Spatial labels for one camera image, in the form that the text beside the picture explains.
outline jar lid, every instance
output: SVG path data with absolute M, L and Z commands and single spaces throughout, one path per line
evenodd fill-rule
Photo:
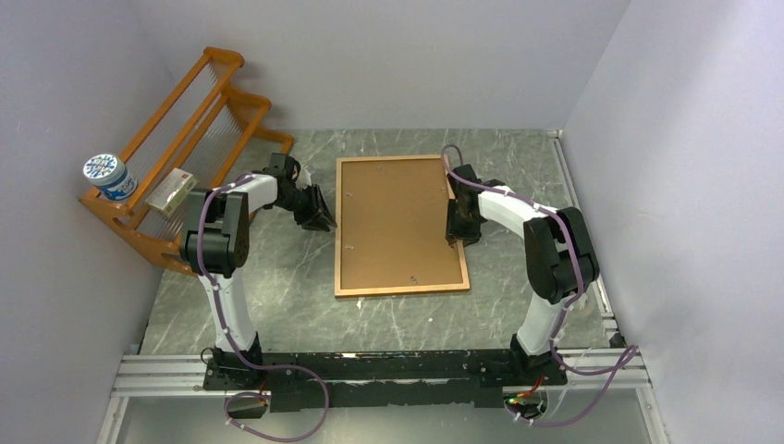
M 82 173 L 93 185 L 109 185 L 125 172 L 123 163 L 114 154 L 98 154 L 84 164 Z

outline blue and white jar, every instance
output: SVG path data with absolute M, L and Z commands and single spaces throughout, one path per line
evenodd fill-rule
M 96 155 L 84 164 L 82 172 L 110 201 L 128 199 L 139 185 L 123 161 L 114 154 Z

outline wooden shelf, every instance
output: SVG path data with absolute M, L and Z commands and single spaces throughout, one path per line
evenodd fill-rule
M 125 202 L 105 199 L 92 188 L 80 201 L 154 265 L 192 274 L 179 260 L 180 207 L 166 218 L 150 212 L 146 197 L 173 168 L 182 168 L 200 187 L 217 187 L 226 178 L 251 137 L 281 143 L 291 150 L 294 139 L 267 129 L 262 119 L 270 109 L 266 97 L 242 91 L 231 79 L 245 63 L 239 53 L 208 47 L 118 157 L 139 181 Z

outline wire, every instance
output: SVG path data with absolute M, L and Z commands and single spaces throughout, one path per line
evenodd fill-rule
M 209 348 L 209 347 L 204 347 L 204 348 L 202 349 L 202 352 L 201 352 L 201 353 L 199 353 L 199 359 L 201 359 L 201 360 L 202 360 L 202 363 L 203 363 L 204 365 L 209 365 L 209 364 L 208 364 L 206 361 L 204 361 L 204 352 L 206 352 L 206 351 L 208 351 L 208 350 L 210 350 L 210 348 Z
M 582 352 L 582 354 L 581 354 L 580 356 L 578 356 L 578 358 L 577 358 L 577 359 L 574 361 L 574 366 L 575 366 L 575 367 L 577 367 L 577 366 L 578 366 L 578 363 L 580 362 L 580 360 L 581 360 L 582 358 L 584 358 L 584 357 L 585 357 L 585 355 L 586 355 L 586 354 L 587 354 L 589 351 L 593 350 L 594 348 L 595 348 L 595 347 L 588 347 L 587 349 L 585 349 L 585 351 L 583 351 L 583 352 Z M 569 390 L 570 390 L 570 389 L 572 389 L 572 386 L 566 386 L 566 388 L 565 388 L 565 389 L 561 390 L 561 393 L 560 393 L 560 395 L 558 395 L 558 402 L 556 403 L 556 408 L 554 408 L 554 409 L 552 409 L 552 410 L 548 410 L 548 411 L 547 411 L 547 417 L 550 417 L 550 418 L 551 418 L 551 417 L 555 416 L 556 412 L 557 412 L 557 411 L 558 411 L 558 409 L 560 408 L 560 406 L 561 406 L 561 403 L 563 402 L 564 398 L 566 398 L 566 395 L 567 395 L 567 393 L 569 393 Z M 549 392 L 549 391 L 546 391 L 545 393 L 547 394 L 547 405 L 550 405 L 550 392 Z
M 261 386 L 261 387 L 259 387 L 259 393 L 260 393 L 260 394 L 264 395 L 264 387 L 265 387 L 266 385 L 267 385 L 267 380 L 266 380 L 266 378 L 265 378 L 265 379 L 264 379 L 264 381 L 262 382 L 262 386 Z M 259 400 L 259 403 L 260 403 L 261 405 L 267 405 L 267 401 L 266 401 L 266 400 Z
M 522 398 L 512 398 L 504 403 L 507 411 L 514 415 L 515 422 L 518 422 L 521 418 L 531 421 L 541 417 L 544 413 L 542 410 L 543 406 L 545 411 L 547 410 L 546 394 L 536 393 L 538 396 L 535 398 L 533 396 L 533 391 L 530 391 L 532 392 L 532 395 L 527 395 Z
M 454 144 L 454 143 L 447 143 L 446 145 L 444 145 L 443 148 L 441 148 L 441 159 L 442 160 L 444 159 L 444 151 L 447 148 L 454 148 L 455 149 L 455 152 L 458 154 L 458 159 L 460 159 L 460 165 L 462 166 L 463 165 L 463 153 L 460 150 L 460 148 L 456 144 Z
M 529 396 L 533 395 L 533 393 L 539 389 L 542 383 L 545 382 L 545 376 L 541 375 L 536 379 L 536 382 L 533 384 L 533 387 L 528 391 L 522 391 L 517 394 L 518 398 L 528 398 Z
M 218 316 L 218 323 L 220 324 L 221 330 L 223 330 L 224 335 L 226 335 L 226 339 L 227 339 L 229 345 L 231 346 L 231 349 L 237 355 L 239 360 L 243 364 L 247 365 L 249 368 L 256 369 L 256 370 L 264 370 L 264 371 L 291 370 L 291 371 L 294 371 L 294 372 L 306 373 L 306 374 L 312 376 L 312 378 L 315 379 L 316 382 L 319 383 L 319 385 L 321 386 L 322 391 L 324 392 L 324 412 L 322 413 L 321 418 L 319 419 L 318 423 L 316 423 L 316 425 L 310 431 L 308 431 L 307 433 L 305 433 L 303 435 L 300 435 L 298 437 L 294 437 L 294 438 L 273 437 L 271 435 L 267 435 L 265 433 L 262 433 L 262 432 L 260 432 L 260 431 L 258 431 L 256 429 L 254 429 L 254 428 L 245 426 L 244 424 L 240 423 L 239 421 L 237 421 L 236 419 L 231 417 L 231 415 L 229 414 L 229 411 L 228 411 L 229 406 L 231 405 L 232 402 L 234 402 L 234 401 L 236 401 L 238 399 L 241 399 L 241 398 L 255 398 L 256 400 L 259 400 L 259 401 L 269 402 L 269 397 L 268 396 L 266 396 L 266 395 L 264 395 L 262 393 L 256 393 L 256 392 L 253 392 L 253 391 L 243 391 L 241 393 L 237 393 L 236 395 L 231 396 L 226 401 L 226 403 L 224 403 L 223 411 L 224 411 L 224 415 L 226 416 L 226 420 L 227 420 L 226 423 L 227 423 L 227 425 L 228 424 L 232 424 L 234 427 L 236 427 L 236 428 L 238 428 L 240 430 L 243 430 L 245 432 L 248 432 L 248 433 L 250 433 L 250 434 L 252 434 L 252 435 L 254 435 L 256 437 L 268 439 L 268 440 L 274 441 L 274 442 L 297 442 L 297 441 L 302 441 L 303 439 L 309 438 L 314 433 L 316 433 L 316 431 L 318 431 L 318 429 L 321 428 L 321 426 L 324 424 L 324 421 L 326 419 L 326 414 L 329 411 L 329 391 L 326 388 L 326 383 L 318 375 L 316 375 L 313 370 L 310 370 L 310 369 L 305 368 L 305 367 L 300 366 L 300 365 L 295 365 L 295 364 L 258 365 L 258 364 L 254 364 L 254 363 L 248 361 L 245 358 L 245 356 L 242 355 L 242 352 L 239 349 L 239 346 L 237 345 L 237 342 L 234 341 L 234 338 L 231 335 L 231 330 L 229 329 L 229 327 L 227 325 L 226 316 L 223 313 L 223 306 L 221 305 L 221 301 L 220 301 L 220 284 L 218 283 L 217 279 L 215 279 L 215 277 L 213 275 L 211 275 L 207 271 L 206 266 L 204 266 L 204 249 L 203 249 L 204 226 L 206 224 L 207 213 L 209 211 L 210 204 L 213 202 L 213 199 L 215 198 L 215 196 L 217 196 L 221 192 L 229 191 L 229 190 L 231 190 L 231 189 L 233 189 L 235 187 L 238 187 L 239 185 L 243 185 L 245 183 L 248 183 L 251 180 L 252 180 L 251 173 L 244 173 L 244 174 L 240 175 L 239 178 L 236 181 L 234 181 L 232 183 L 229 183 L 228 185 L 224 185 L 222 187 L 214 189 L 207 196 L 207 198 L 204 200 L 204 207 L 202 208 L 202 214 L 199 217 L 199 231 L 198 231 L 197 238 L 196 238 L 196 258 L 197 258 L 197 261 L 199 263 L 199 271 L 202 272 L 202 275 L 204 275 L 207 278 L 207 280 L 210 281 L 210 284 L 213 286 L 213 300 L 214 300 L 214 304 L 215 304 L 215 313 Z
M 488 186 L 483 185 L 481 183 L 474 183 L 474 182 L 471 182 L 469 180 L 466 180 L 466 179 L 458 176 L 449 167 L 449 164 L 448 164 L 448 161 L 447 161 L 447 149 L 448 148 L 454 148 L 455 149 L 455 151 L 458 153 L 458 157 L 460 158 L 460 162 L 461 163 L 462 163 L 462 153 L 460 152 L 460 148 L 457 145 L 455 145 L 454 143 L 450 143 L 450 144 L 444 145 L 444 147 L 441 148 L 441 164 L 444 166 L 444 169 L 447 171 L 449 176 L 451 176 L 454 180 L 456 180 L 456 181 L 458 181 L 458 182 L 460 182 L 460 183 L 462 183 L 464 185 L 468 185 L 470 187 L 474 187 L 477 190 L 490 191 L 490 192 L 494 192 L 496 194 L 503 194 L 505 196 L 512 197 L 512 198 L 517 199 L 519 201 L 523 201 L 524 203 L 528 204 L 531 208 L 533 208 L 535 211 L 543 213 L 543 214 L 545 214 L 547 216 L 552 217 L 553 220 L 556 221 L 556 223 L 558 225 L 558 228 L 560 229 L 561 233 L 563 234 L 564 241 L 566 242 L 566 246 L 567 246 L 567 251 L 569 253 L 569 258 L 570 258 L 570 261 L 571 261 L 572 271 L 574 272 L 574 276 L 577 279 L 577 289 L 575 290 L 574 295 L 571 296 L 570 298 L 568 298 L 566 300 L 566 302 L 564 302 L 563 308 L 560 311 L 560 313 L 558 314 L 558 317 L 556 319 L 556 323 L 553 326 L 553 331 L 550 333 L 550 338 L 548 340 L 549 347 L 550 347 L 550 352 L 553 355 L 553 358 L 556 360 L 556 362 L 558 362 L 558 364 L 560 364 L 563 368 L 571 371 L 572 373 L 574 373 L 576 375 L 596 376 L 596 375 L 603 375 L 603 374 L 606 374 L 606 373 L 609 373 L 610 375 L 609 375 L 609 378 L 607 379 L 607 383 L 605 384 L 605 386 L 602 388 L 602 390 L 599 392 L 599 394 L 594 399 L 594 402 L 592 402 L 582 413 L 578 414 L 577 416 L 575 416 L 571 420 L 569 420 L 569 421 L 562 421 L 562 422 L 559 422 L 559 423 L 536 423 L 536 422 L 534 422 L 532 420 L 531 424 L 535 425 L 535 426 L 542 426 L 542 427 L 568 426 L 568 425 L 574 424 L 577 421 L 583 419 L 583 417 L 585 417 L 585 415 L 588 414 L 594 408 L 596 403 L 599 402 L 599 400 L 602 399 L 602 397 L 605 395 L 606 389 L 609 387 L 609 384 L 613 380 L 613 378 L 615 377 L 615 374 L 617 373 L 617 371 L 620 368 L 622 368 L 624 365 L 628 364 L 632 359 L 634 359 L 634 355 L 637 353 L 638 348 L 637 348 L 636 345 L 630 345 L 629 347 L 626 348 L 626 350 L 623 351 L 623 353 L 620 354 L 620 357 L 618 358 L 618 361 L 615 363 L 615 365 L 611 365 L 611 366 L 609 366 L 607 368 L 603 368 L 603 369 L 600 369 L 600 370 L 579 370 L 577 368 L 574 368 L 574 367 L 566 364 L 566 362 L 564 362 L 563 358 L 556 351 L 556 341 L 555 341 L 555 338 L 556 338 L 558 332 L 560 331 L 560 329 L 563 327 L 563 323 L 564 323 L 564 320 L 566 319 L 567 311 L 569 310 L 569 308 L 574 303 L 576 303 L 580 299 L 582 294 L 585 292 L 585 282 L 582 280 L 582 273 L 580 272 L 580 264 L 579 264 L 579 262 L 577 260 L 577 252 L 576 252 L 576 250 L 574 248 L 574 242 L 571 239 L 571 234 L 569 233 L 569 228 L 567 228 L 566 223 L 563 221 L 563 219 L 561 219 L 561 217 L 558 214 L 556 214 L 555 212 L 550 211 L 547 208 L 545 208 L 545 207 L 539 205 L 538 203 L 534 202 L 533 199 L 531 199 L 530 197 L 524 196 L 524 195 L 516 193 L 514 191 L 502 191 L 502 190 L 499 190 L 499 189 L 496 189 L 496 188 L 488 187 Z

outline cardboard box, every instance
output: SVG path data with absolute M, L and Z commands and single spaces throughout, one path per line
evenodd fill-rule
M 145 202 L 158 213 L 171 217 L 198 182 L 191 173 L 174 168 L 147 196 Z

